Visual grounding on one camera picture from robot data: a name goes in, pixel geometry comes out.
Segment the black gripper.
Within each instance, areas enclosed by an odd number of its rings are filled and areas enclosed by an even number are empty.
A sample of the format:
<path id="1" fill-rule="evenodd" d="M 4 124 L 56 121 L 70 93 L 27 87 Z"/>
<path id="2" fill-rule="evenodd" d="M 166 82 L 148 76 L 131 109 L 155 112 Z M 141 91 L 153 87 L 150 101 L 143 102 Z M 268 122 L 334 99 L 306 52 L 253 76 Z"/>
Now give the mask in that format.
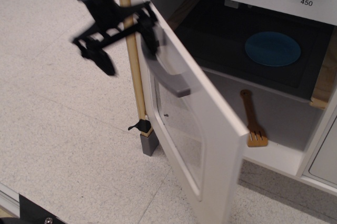
<path id="1" fill-rule="evenodd" d="M 159 41 L 153 29 L 157 17 L 150 7 L 150 2 L 143 2 L 129 7 L 120 7 L 114 0 L 85 0 L 95 23 L 78 37 L 74 38 L 73 44 L 77 45 L 82 57 L 91 58 L 92 61 L 108 76 L 115 76 L 116 71 L 109 55 L 101 50 L 134 32 L 139 32 L 151 55 L 158 52 Z M 137 24 L 119 31 L 114 36 L 109 36 L 106 31 L 118 29 L 119 23 L 133 14 L 138 15 Z"/>

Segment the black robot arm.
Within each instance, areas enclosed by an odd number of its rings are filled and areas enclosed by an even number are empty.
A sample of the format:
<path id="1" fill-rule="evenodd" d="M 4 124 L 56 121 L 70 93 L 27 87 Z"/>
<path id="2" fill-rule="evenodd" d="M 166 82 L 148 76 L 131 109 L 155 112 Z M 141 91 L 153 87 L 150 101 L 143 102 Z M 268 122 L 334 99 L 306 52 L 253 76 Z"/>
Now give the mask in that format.
<path id="1" fill-rule="evenodd" d="M 94 23 L 76 36 L 72 43 L 81 56 L 93 61 L 106 75 L 116 74 L 114 64 L 104 48 L 136 32 L 140 33 L 151 55 L 156 55 L 159 42 L 154 33 L 157 17 L 149 2 L 119 6 L 115 0 L 78 0 L 85 4 Z"/>

